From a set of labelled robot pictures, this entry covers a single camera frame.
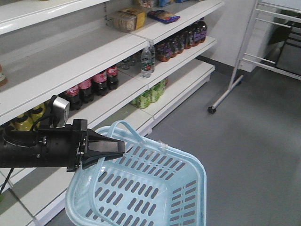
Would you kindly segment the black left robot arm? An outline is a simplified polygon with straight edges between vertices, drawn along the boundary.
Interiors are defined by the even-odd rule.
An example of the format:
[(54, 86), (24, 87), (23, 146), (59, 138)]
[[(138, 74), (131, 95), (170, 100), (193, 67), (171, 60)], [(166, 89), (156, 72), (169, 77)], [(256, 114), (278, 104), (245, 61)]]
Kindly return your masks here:
[(124, 153), (123, 141), (88, 129), (87, 120), (81, 119), (63, 128), (5, 129), (0, 133), (1, 168), (66, 167), (68, 172), (75, 172), (100, 158), (116, 159)]

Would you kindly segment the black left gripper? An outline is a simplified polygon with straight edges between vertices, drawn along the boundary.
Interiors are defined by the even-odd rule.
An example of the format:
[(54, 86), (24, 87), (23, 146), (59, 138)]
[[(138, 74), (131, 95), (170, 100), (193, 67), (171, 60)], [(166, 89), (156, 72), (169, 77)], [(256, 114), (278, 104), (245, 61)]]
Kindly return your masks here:
[(97, 164), (99, 159), (117, 159), (125, 152), (124, 141), (87, 129), (85, 119), (74, 119), (73, 124), (67, 124), (64, 128), (41, 126), (38, 133), (38, 167), (66, 167), (68, 172), (74, 172), (80, 165), (80, 149), (86, 135), (87, 148), (94, 152), (83, 155), (83, 170)]

